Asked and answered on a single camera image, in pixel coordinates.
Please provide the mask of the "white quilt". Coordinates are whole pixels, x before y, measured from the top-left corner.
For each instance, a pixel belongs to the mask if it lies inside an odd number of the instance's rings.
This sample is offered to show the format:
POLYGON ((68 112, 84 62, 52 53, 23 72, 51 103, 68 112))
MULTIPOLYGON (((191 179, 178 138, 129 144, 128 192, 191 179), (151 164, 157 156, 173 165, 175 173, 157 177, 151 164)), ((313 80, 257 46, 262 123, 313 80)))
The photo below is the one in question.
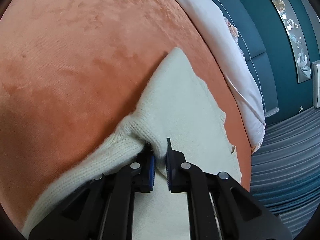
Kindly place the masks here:
POLYGON ((251 152, 262 145, 265 116, 260 90, 220 8, 212 0, 176 0, 212 52, 241 114, 251 152))

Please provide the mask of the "silver floral wall panel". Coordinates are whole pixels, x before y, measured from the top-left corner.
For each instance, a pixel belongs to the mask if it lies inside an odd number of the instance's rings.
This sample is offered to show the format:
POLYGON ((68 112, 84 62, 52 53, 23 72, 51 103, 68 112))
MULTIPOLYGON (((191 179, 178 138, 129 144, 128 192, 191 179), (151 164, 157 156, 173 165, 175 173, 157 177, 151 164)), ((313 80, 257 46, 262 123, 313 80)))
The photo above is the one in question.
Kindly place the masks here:
POLYGON ((311 65, 304 34, 289 0, 271 0, 289 38, 295 59, 298 83, 311 79, 311 65))

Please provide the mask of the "orange plush bed blanket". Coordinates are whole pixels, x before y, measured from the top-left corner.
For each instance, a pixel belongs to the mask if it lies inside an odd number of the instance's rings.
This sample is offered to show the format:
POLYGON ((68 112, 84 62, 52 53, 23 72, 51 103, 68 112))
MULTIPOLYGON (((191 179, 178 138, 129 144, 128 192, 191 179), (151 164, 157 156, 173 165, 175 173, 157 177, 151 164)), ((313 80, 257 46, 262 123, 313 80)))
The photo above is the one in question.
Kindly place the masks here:
POLYGON ((12 0, 1 18, 1 205, 21 234, 40 195, 135 111, 175 48, 225 113, 237 182, 249 189, 252 152, 236 100, 176 0, 12 0))

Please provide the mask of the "teal padded headboard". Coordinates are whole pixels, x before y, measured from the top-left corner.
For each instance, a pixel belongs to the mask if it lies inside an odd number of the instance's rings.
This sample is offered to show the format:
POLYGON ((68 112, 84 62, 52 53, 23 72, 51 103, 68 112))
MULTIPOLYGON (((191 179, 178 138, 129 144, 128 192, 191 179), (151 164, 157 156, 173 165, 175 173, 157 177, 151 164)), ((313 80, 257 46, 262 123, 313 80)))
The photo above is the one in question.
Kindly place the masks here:
MULTIPOLYGON (((288 0, 306 43, 308 63, 319 59, 313 28, 301 0, 288 0)), ((296 115, 304 115, 313 108, 313 81, 299 82, 291 43, 271 0, 213 0, 223 15, 239 30, 239 46, 258 87, 263 93, 267 111, 278 108, 266 118, 268 125, 276 124, 296 115)))

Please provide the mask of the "white wall unit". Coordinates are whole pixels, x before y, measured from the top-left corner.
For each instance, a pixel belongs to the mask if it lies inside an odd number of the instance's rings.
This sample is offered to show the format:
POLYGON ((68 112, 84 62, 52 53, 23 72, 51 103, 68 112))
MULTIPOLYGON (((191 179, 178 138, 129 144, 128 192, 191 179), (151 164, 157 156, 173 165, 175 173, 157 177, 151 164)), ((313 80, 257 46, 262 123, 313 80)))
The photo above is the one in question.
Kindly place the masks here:
POLYGON ((312 63, 313 105, 320 107, 320 60, 312 63))

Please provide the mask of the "cream knit cardigan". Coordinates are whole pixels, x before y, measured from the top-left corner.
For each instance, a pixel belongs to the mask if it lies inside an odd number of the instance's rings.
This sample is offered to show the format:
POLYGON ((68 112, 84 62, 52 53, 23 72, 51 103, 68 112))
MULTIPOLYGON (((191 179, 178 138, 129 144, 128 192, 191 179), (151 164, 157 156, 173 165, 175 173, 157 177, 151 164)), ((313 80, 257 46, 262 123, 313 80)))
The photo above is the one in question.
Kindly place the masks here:
POLYGON ((133 113, 86 159, 61 175, 40 195, 27 215, 22 235, 44 219, 63 198, 85 182, 128 164, 149 142, 157 160, 155 189, 135 199, 134 239, 188 239, 187 196, 168 190, 167 146, 202 171, 225 171, 236 181, 241 171, 236 147, 225 131, 225 113, 184 52, 173 49, 148 81, 133 113))

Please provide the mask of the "blue grey curtain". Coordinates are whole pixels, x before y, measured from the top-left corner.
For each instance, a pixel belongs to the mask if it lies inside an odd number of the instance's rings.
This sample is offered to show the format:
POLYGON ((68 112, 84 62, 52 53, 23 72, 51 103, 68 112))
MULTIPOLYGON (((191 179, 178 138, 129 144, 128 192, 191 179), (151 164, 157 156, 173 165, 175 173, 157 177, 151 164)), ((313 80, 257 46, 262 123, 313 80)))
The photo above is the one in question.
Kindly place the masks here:
POLYGON ((319 205, 319 109, 267 126, 252 156, 250 192, 293 237, 305 228, 319 205))

